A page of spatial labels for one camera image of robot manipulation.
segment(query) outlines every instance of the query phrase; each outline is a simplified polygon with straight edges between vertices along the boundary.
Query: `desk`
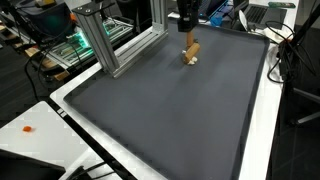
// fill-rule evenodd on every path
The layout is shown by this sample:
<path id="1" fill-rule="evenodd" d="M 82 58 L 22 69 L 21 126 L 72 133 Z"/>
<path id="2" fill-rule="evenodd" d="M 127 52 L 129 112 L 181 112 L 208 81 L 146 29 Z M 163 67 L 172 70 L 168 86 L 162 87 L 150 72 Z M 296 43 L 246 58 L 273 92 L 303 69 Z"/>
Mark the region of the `desk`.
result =
<path id="1" fill-rule="evenodd" d="M 27 125 L 34 130 L 23 132 Z M 66 173 L 61 180 L 81 165 L 86 169 L 103 161 L 45 102 L 0 129 L 0 149 L 64 167 Z M 109 172 L 112 169 L 105 165 L 89 175 L 97 177 Z M 111 178 L 120 179 L 116 174 L 105 179 Z"/>
<path id="2" fill-rule="evenodd" d="M 269 1 L 254 0 L 250 3 L 267 5 Z M 298 7 L 298 0 L 293 3 Z M 284 23 L 294 27 L 297 8 L 288 9 Z M 265 179 L 271 152 L 274 129 L 280 103 L 282 86 L 274 84 L 267 79 L 267 72 L 276 61 L 277 47 L 271 45 L 265 60 L 260 84 L 257 92 L 256 103 L 253 110 L 249 128 L 247 144 L 243 156 L 243 163 L 239 179 L 260 180 Z M 136 178 L 140 179 L 165 179 L 157 171 L 146 165 L 131 152 L 125 149 L 109 135 L 93 125 L 85 117 L 70 107 L 63 98 L 79 84 L 101 70 L 100 64 L 95 64 L 81 75 L 50 95 L 69 116 L 91 134 L 114 158 L 127 168 Z"/>

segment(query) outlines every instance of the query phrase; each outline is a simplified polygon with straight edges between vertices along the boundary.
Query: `orange object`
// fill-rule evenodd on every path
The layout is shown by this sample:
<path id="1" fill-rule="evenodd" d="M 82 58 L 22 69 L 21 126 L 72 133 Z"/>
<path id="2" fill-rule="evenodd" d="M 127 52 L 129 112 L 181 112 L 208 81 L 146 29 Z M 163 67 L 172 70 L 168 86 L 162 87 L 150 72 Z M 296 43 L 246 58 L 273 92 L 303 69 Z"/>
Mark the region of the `orange object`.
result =
<path id="1" fill-rule="evenodd" d="M 22 129 L 24 132 L 30 132 L 32 130 L 32 128 L 30 126 L 25 126 Z"/>
<path id="2" fill-rule="evenodd" d="M 188 51 L 185 54 L 184 62 L 188 64 L 192 58 L 199 52 L 200 50 L 200 44 L 199 43 L 193 43 L 193 45 L 188 49 Z"/>
<path id="3" fill-rule="evenodd" d="M 187 50 L 192 46 L 192 44 L 194 43 L 194 36 L 193 36 L 193 32 L 187 32 Z"/>
<path id="4" fill-rule="evenodd" d="M 70 19 L 71 19 L 73 22 L 76 22 L 76 21 L 77 21 L 77 18 L 76 18 L 76 16 L 75 16 L 73 13 L 70 13 Z"/>

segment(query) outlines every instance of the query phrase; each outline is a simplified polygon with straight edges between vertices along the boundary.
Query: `aluminum frame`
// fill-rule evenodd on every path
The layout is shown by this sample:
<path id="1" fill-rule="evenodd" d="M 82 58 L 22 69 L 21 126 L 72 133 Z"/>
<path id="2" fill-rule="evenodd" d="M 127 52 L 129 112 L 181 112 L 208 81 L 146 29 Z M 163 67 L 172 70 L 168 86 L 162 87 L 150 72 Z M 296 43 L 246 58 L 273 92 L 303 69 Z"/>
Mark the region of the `aluminum frame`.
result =
<path id="1" fill-rule="evenodd" d="M 92 11 L 90 6 L 81 6 L 73 10 L 103 71 L 114 78 L 120 77 L 136 61 L 152 47 L 160 43 L 168 35 L 167 2 L 166 0 L 150 0 L 152 27 L 113 51 L 110 39 L 105 33 L 100 13 L 79 13 Z"/>

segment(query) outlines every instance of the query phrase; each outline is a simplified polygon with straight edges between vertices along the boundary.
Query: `black cable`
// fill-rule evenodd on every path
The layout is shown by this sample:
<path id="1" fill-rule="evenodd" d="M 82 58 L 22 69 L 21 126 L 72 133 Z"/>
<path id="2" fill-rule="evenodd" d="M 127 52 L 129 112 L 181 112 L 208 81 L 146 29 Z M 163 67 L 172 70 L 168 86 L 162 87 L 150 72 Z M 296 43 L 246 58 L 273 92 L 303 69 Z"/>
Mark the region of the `black cable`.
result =
<path id="1" fill-rule="evenodd" d="M 42 82 L 41 78 L 40 78 L 40 68 L 42 66 L 43 61 L 45 60 L 45 58 L 47 57 L 47 55 L 49 54 L 49 52 L 54 48 L 54 46 L 58 43 L 59 41 L 56 41 L 46 52 L 45 54 L 42 56 L 41 60 L 39 61 L 39 66 L 37 69 L 37 76 L 38 76 L 38 80 L 40 81 L 40 84 L 42 85 L 42 87 L 44 89 L 48 89 Z"/>
<path id="2" fill-rule="evenodd" d="M 115 172 L 114 172 L 114 171 L 113 171 L 113 172 L 109 172 L 109 173 L 107 173 L 107 174 L 104 174 L 104 175 L 101 175 L 101 176 L 98 176 L 98 177 L 94 177 L 94 178 L 92 178 L 92 179 L 100 179 L 100 178 L 102 178 L 102 177 L 109 176 L 109 175 L 111 175 L 111 174 L 113 174 L 113 173 L 115 173 Z"/>
<path id="3" fill-rule="evenodd" d="M 36 88 L 35 88 L 35 86 L 34 86 L 34 83 L 33 83 L 33 81 L 32 81 L 32 78 L 30 77 L 30 74 L 29 74 L 29 72 L 28 72 L 28 64 L 30 63 L 31 59 L 32 59 L 34 56 L 38 55 L 39 53 L 41 53 L 41 51 L 38 51 L 37 53 L 35 53 L 34 55 L 32 55 L 32 56 L 28 59 L 28 61 L 26 62 L 26 64 L 24 65 L 24 72 L 26 73 L 26 75 L 27 75 L 27 77 L 28 77 L 28 79 L 29 79 L 29 82 L 30 82 L 31 87 L 32 87 L 33 95 L 34 95 L 35 99 L 37 100 L 37 102 L 40 102 L 40 101 L 39 101 L 39 98 L 38 98 L 37 91 L 36 91 Z"/>
<path id="4" fill-rule="evenodd" d="M 288 25 L 286 25 L 286 24 L 284 24 L 284 23 L 281 23 L 281 22 L 277 22 L 277 21 L 267 21 L 265 24 L 266 24 L 266 26 L 267 26 L 267 28 L 269 28 L 272 32 L 274 32 L 275 34 L 277 34 L 278 36 L 280 36 L 280 37 L 282 37 L 283 38 L 283 40 L 284 40 L 284 51 L 285 51 L 285 53 L 283 54 L 283 53 L 281 53 L 280 54 L 280 59 L 282 59 L 286 64 L 287 64 L 287 70 L 289 71 L 289 72 L 291 72 L 292 71 L 292 68 L 291 68 L 291 61 L 290 61 L 290 58 L 289 58 L 289 56 L 291 55 L 291 53 L 293 53 L 294 55 L 296 55 L 298 58 L 299 58 L 299 61 L 300 61 L 300 63 L 299 63 L 299 65 L 301 66 L 301 63 L 314 75 L 314 76 L 316 76 L 316 71 L 315 71 L 315 68 L 314 68 L 314 66 L 313 66 L 313 64 L 311 63 L 311 60 L 309 61 L 310 63 L 311 63 L 311 67 L 312 67 L 312 69 L 307 65 L 307 63 L 304 61 L 304 59 L 301 57 L 301 55 L 299 54 L 299 52 L 295 49 L 295 48 L 293 48 L 292 47 L 292 45 L 290 44 L 290 42 L 288 41 L 288 38 L 291 36 L 289 36 L 289 37 L 287 37 L 287 38 L 285 38 L 284 36 L 282 36 L 281 34 L 279 34 L 278 32 L 276 32 L 275 30 L 273 30 L 270 26 L 269 26 L 269 23 L 278 23 L 278 24 L 281 24 L 281 25 L 283 25 L 283 26 L 285 26 L 285 27 L 287 27 L 291 32 L 292 32 L 292 34 L 291 35 L 293 35 L 294 34 L 294 32 L 293 32 L 293 30 L 288 26 Z M 291 50 L 291 52 L 286 52 L 286 49 L 287 48 L 290 48 L 290 50 Z"/>
<path id="5" fill-rule="evenodd" d="M 233 17 L 231 17 L 229 14 L 227 14 L 226 16 L 228 16 L 231 19 L 231 21 L 233 21 Z"/>
<path id="6" fill-rule="evenodd" d="M 67 43 L 69 44 L 69 46 L 72 47 L 73 51 L 76 53 L 76 55 L 77 55 L 77 57 L 78 57 L 79 64 L 80 64 L 80 66 L 81 66 L 81 70 L 82 70 L 82 72 L 83 72 L 83 71 L 84 71 L 84 68 L 83 68 L 83 66 L 82 66 L 82 61 L 81 61 L 81 58 L 80 58 L 80 56 L 79 56 L 79 54 L 78 54 L 77 49 L 76 49 L 70 42 L 67 41 Z"/>
<path id="7" fill-rule="evenodd" d="M 101 167 L 103 165 L 107 164 L 106 162 L 101 162 L 99 164 L 96 164 L 94 166 L 91 166 L 90 168 L 81 171 L 79 174 L 77 174 L 76 176 L 72 177 L 70 180 L 77 180 L 80 176 L 82 176 L 83 174 L 86 174 L 94 169 L 97 169 L 98 167 Z"/>
<path id="8" fill-rule="evenodd" d="M 128 25 L 126 25 L 126 24 L 118 24 L 115 20 L 114 20 L 114 18 L 112 17 L 112 13 L 111 13 L 111 6 L 109 6 L 108 7 L 108 11 L 109 11 L 109 14 L 108 14 L 108 16 L 111 18 L 111 20 L 113 21 L 113 23 L 115 24 L 115 25 L 118 25 L 118 26 L 126 26 L 126 27 L 130 27 L 130 28 L 132 28 L 133 26 L 128 26 Z"/>
<path id="9" fill-rule="evenodd" d="M 17 20 L 16 18 L 13 17 L 13 20 L 14 20 L 14 24 L 16 25 L 16 28 L 17 28 L 17 31 L 18 31 L 18 36 L 19 36 L 19 39 L 20 39 L 20 42 L 23 44 L 23 40 L 21 38 L 21 32 L 20 32 L 20 29 L 18 27 L 18 23 L 17 23 Z"/>
<path id="10" fill-rule="evenodd" d="M 229 12 L 226 12 L 226 13 L 223 12 L 223 13 L 224 13 L 223 16 L 222 16 L 223 18 L 226 17 L 226 16 L 229 16 L 231 19 L 233 19 L 233 18 L 229 15 L 229 14 L 234 10 L 233 5 L 231 5 L 231 6 L 232 6 L 232 8 L 231 8 L 231 10 L 230 10 Z"/>
<path id="11" fill-rule="evenodd" d="M 270 75 L 271 75 L 272 71 L 277 67 L 277 65 L 279 64 L 280 60 L 281 60 L 281 59 L 279 58 L 279 59 L 277 60 L 277 62 L 274 64 L 274 66 L 272 66 L 272 68 L 268 71 L 268 74 L 267 74 L 267 78 L 268 78 L 270 81 L 272 81 L 272 82 L 274 82 L 274 83 L 278 83 L 278 84 L 282 84 L 282 83 L 284 83 L 284 82 L 273 80 L 273 79 L 270 77 Z"/>
<path id="12" fill-rule="evenodd" d="M 140 27 L 141 25 L 147 23 L 149 20 L 152 20 L 152 18 L 148 18 L 148 19 L 144 20 L 142 23 L 139 23 L 139 27 Z"/>
<path id="13" fill-rule="evenodd" d="M 287 28 L 291 31 L 290 36 L 292 36 L 292 35 L 295 34 L 294 31 L 293 31 L 288 25 L 286 25 L 286 24 L 284 24 L 284 23 L 282 23 L 282 22 L 278 22 L 278 21 L 267 21 L 267 22 L 265 23 L 265 25 L 267 26 L 267 28 L 270 29 L 270 31 L 272 31 L 272 32 L 274 32 L 275 34 L 277 34 L 278 36 L 280 36 L 284 41 L 288 41 L 288 38 L 283 37 L 283 36 L 282 36 L 281 34 L 279 34 L 277 31 L 273 30 L 273 29 L 269 26 L 269 23 L 278 23 L 278 24 L 281 24 L 281 25 L 287 27 Z"/>

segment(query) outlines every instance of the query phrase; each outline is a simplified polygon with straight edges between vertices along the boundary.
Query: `wooden block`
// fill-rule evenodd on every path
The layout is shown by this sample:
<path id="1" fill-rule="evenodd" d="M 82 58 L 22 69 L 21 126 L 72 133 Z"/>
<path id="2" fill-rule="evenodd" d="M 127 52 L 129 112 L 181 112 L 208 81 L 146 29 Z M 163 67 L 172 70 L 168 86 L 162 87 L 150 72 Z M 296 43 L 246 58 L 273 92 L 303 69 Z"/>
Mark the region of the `wooden block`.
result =
<path id="1" fill-rule="evenodd" d="M 70 74 L 68 73 L 68 71 L 64 71 L 62 73 L 54 75 L 54 78 L 56 78 L 56 80 L 58 80 L 58 81 L 62 81 L 64 78 L 68 77 L 69 75 Z"/>
<path id="2" fill-rule="evenodd" d="M 26 54 L 31 57 L 33 56 L 35 53 L 37 53 L 39 51 L 39 49 L 37 48 L 29 48 L 27 50 L 25 50 Z M 53 66 L 56 66 L 57 63 L 55 63 L 54 61 L 50 60 L 49 58 L 45 58 L 42 61 L 42 65 L 46 68 L 51 68 Z M 68 77 L 70 74 L 68 71 L 64 71 L 62 73 L 56 74 L 54 75 L 54 78 L 58 81 L 62 81 L 64 78 Z"/>
<path id="3" fill-rule="evenodd" d="M 184 62 L 188 64 L 191 61 L 191 59 L 199 52 L 199 50 L 200 50 L 200 44 L 193 43 L 193 45 L 188 49 L 188 51 L 185 54 Z"/>
<path id="4" fill-rule="evenodd" d="M 187 49 L 189 49 L 194 43 L 193 32 L 187 32 Z"/>
<path id="5" fill-rule="evenodd" d="M 18 47 L 21 47 L 23 44 L 22 43 L 17 43 L 17 44 L 14 44 L 14 48 L 18 48 Z"/>
<path id="6" fill-rule="evenodd" d="M 2 30 L 4 30 L 4 29 L 6 29 L 6 27 L 5 27 L 5 26 L 0 25 L 0 31 L 2 31 Z"/>
<path id="7" fill-rule="evenodd" d="M 29 48 L 27 50 L 25 50 L 26 54 L 31 57 L 33 56 L 35 53 L 37 53 L 39 51 L 39 49 L 37 48 Z"/>
<path id="8" fill-rule="evenodd" d="M 12 34 L 12 33 L 7 36 L 8 39 L 14 39 L 14 38 L 16 38 L 16 37 L 17 37 L 17 36 L 14 35 L 14 34 Z"/>

